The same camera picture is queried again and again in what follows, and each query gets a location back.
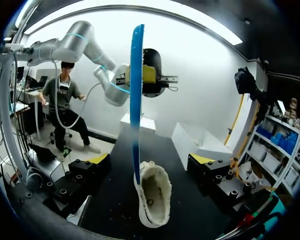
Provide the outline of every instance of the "shoe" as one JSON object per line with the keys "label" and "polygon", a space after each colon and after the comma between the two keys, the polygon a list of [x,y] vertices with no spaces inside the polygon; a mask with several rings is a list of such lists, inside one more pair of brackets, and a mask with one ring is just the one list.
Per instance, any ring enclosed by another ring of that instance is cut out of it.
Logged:
{"label": "shoe", "polygon": [[96,154],[101,153],[100,149],[97,146],[92,145],[91,143],[89,145],[84,145],[83,147],[90,152],[94,152]]}
{"label": "shoe", "polygon": [[139,218],[148,228],[159,228],[168,223],[172,185],[163,167],[153,161],[140,164],[140,185],[136,175],[134,187],[139,196]]}
{"label": "shoe", "polygon": [[64,157],[64,152],[60,151],[59,149],[56,152],[56,159],[59,160],[59,162],[64,162],[65,161],[65,157]]}

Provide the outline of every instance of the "green t-shirt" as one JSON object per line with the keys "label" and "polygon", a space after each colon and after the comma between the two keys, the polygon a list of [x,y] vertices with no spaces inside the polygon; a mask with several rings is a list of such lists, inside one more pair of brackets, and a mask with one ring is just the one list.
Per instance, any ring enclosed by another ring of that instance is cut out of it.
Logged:
{"label": "green t-shirt", "polygon": [[[51,78],[42,89],[42,94],[44,96],[49,96],[49,111],[54,111],[56,109],[55,106],[55,92],[56,92],[56,78]],[[75,99],[80,96],[80,92],[77,84],[71,80],[70,86],[68,90],[57,89],[57,104],[58,110],[64,111],[70,109],[70,100],[71,97]]]}

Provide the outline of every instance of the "ceiling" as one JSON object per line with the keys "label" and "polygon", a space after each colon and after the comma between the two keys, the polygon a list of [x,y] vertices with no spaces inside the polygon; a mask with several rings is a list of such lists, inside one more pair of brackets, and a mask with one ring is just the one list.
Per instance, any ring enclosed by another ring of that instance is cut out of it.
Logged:
{"label": "ceiling", "polygon": [[[79,1],[43,1],[29,20],[27,28],[50,13]],[[300,37],[297,35],[298,29],[295,25],[296,16],[300,19],[300,8],[295,9],[284,0],[277,0],[275,3],[270,0],[175,0],[175,2],[207,14],[234,32],[243,40],[243,43],[236,45],[235,48],[247,59],[267,60],[269,71],[300,77]],[[249,19],[249,25],[245,23],[245,18]]]}

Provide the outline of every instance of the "robotic arm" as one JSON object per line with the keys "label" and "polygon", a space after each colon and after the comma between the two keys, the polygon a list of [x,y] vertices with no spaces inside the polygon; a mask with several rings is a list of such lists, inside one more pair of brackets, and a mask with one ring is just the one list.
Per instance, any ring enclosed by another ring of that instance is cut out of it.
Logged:
{"label": "robotic arm", "polygon": [[[75,63],[83,54],[99,65],[94,76],[102,85],[105,100],[113,106],[122,106],[130,94],[130,68],[125,64],[117,66],[103,52],[95,41],[94,28],[87,21],[75,22],[62,40],[53,38],[44,42],[37,41],[30,48],[21,48],[17,58],[19,61],[27,61],[28,66],[36,66],[51,60]],[[178,83],[177,76],[162,76],[161,58],[157,51],[147,49],[144,55],[142,93],[145,96],[159,96],[165,88],[169,88],[169,83]]]}

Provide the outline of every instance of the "black work surface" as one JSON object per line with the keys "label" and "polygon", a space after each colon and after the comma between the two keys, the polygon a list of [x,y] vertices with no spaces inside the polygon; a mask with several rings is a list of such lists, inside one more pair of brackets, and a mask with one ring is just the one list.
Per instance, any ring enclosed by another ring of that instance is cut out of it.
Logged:
{"label": "black work surface", "polygon": [[212,240],[226,228],[223,215],[209,196],[203,197],[185,171],[170,138],[141,133],[141,160],[162,166],[172,184],[169,222],[147,228],[139,220],[139,199],[134,186],[134,167],[129,128],[120,133],[110,154],[112,170],[95,196],[90,198],[80,227],[118,239]]}

